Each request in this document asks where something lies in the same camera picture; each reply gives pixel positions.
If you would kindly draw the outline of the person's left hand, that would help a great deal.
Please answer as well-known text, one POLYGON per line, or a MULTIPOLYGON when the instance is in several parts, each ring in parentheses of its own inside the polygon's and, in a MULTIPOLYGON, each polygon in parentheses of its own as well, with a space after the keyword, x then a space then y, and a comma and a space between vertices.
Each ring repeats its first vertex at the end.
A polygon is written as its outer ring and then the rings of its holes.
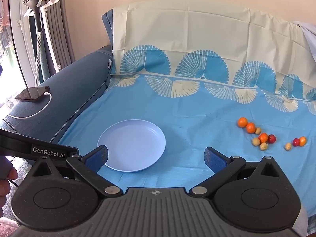
POLYGON ((3 217, 3 207, 7 202, 7 195, 10 193, 11 187, 9 180, 18 178, 17 170, 13 167, 12 163, 5 157, 1 156, 1 181, 0 181, 0 197, 1 197, 1 211, 0 217, 3 217))

